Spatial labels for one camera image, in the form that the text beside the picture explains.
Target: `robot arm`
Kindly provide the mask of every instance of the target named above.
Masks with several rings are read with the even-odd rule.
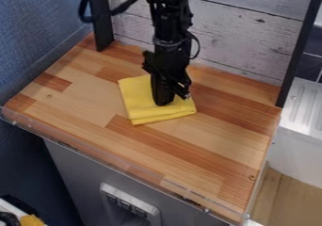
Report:
[[[81,20],[91,23],[97,18],[85,17],[86,4],[82,0],[79,9]],[[111,11],[112,15],[126,11],[137,0],[128,0]],[[157,105],[166,105],[173,101],[175,94],[186,99],[190,96],[191,80],[185,72],[190,59],[197,57],[200,51],[198,39],[188,32],[192,25],[193,14],[188,0],[147,0],[153,26],[154,53],[145,51],[143,69],[151,74],[153,99]],[[191,57],[191,42],[195,40],[199,49]]]

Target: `black cable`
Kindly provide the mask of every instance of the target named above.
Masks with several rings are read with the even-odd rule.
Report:
[[[86,7],[88,6],[90,0],[81,0],[78,8],[78,16],[80,20],[83,23],[94,23],[96,20],[98,20],[101,15],[96,15],[96,16],[85,16],[86,12]]]
[[[186,35],[197,43],[197,46],[198,46],[197,52],[194,56],[190,58],[190,59],[195,59],[201,52],[201,42],[194,34],[190,33],[189,31],[186,31]]]
[[[115,16],[126,11],[131,5],[133,5],[137,0],[126,0],[124,3],[120,4],[118,7],[111,10],[111,15]]]
[[[11,213],[0,212],[0,221],[6,223],[8,226],[20,226],[18,218]]]
[[[86,7],[88,6],[90,0],[81,0],[79,8],[78,8],[78,15],[80,20],[83,23],[94,23],[97,21],[102,15],[96,15],[96,16],[86,16]],[[137,0],[127,0],[124,3],[120,4],[118,7],[111,10],[111,16],[115,16],[118,14],[123,13],[126,11],[131,5],[133,5]]]

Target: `yellow object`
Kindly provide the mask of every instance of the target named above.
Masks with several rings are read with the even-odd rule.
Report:
[[[20,218],[22,226],[44,226],[44,223],[34,215],[26,215]]]
[[[149,75],[122,79],[119,85],[133,125],[179,118],[197,112],[191,98],[183,100],[177,95],[169,105],[157,106],[153,100]]]

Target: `black metal post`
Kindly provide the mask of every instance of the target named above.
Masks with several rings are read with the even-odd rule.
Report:
[[[310,5],[308,7],[308,11],[306,13],[303,26],[300,30],[299,36],[298,36],[298,42],[294,49],[290,64],[288,66],[286,75],[284,77],[281,92],[279,95],[279,98],[277,100],[276,106],[278,107],[284,107],[284,104],[286,102],[286,98],[288,95],[288,92],[292,86],[294,77],[296,76],[296,72],[298,69],[298,63],[302,57],[302,54],[305,49],[305,45],[307,43],[307,40],[310,36],[310,32],[314,26],[314,21],[316,18],[316,14],[320,8],[322,0],[311,0]]]
[[[108,0],[90,0],[93,16],[102,15],[93,23],[96,49],[101,52],[114,40]]]

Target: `wooden tabletop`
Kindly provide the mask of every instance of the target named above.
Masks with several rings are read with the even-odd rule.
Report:
[[[114,42],[98,53],[89,36],[7,102],[25,118],[3,113],[240,222],[279,120],[279,88],[189,66],[198,113],[133,126],[118,80],[145,74],[141,63],[139,48]]]

